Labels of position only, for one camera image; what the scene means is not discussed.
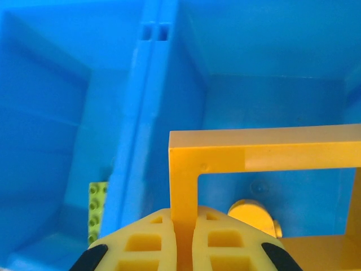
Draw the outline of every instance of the blue plastic wall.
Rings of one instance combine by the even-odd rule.
[[[102,234],[169,207],[170,130],[361,122],[359,14],[357,0],[164,2],[167,39],[155,43],[129,179]],[[199,204],[227,212],[255,199],[286,237],[342,234],[353,178],[354,169],[201,176]]]
[[[1,1],[0,267],[68,270],[86,249],[89,182],[118,152],[129,167],[157,10]]]

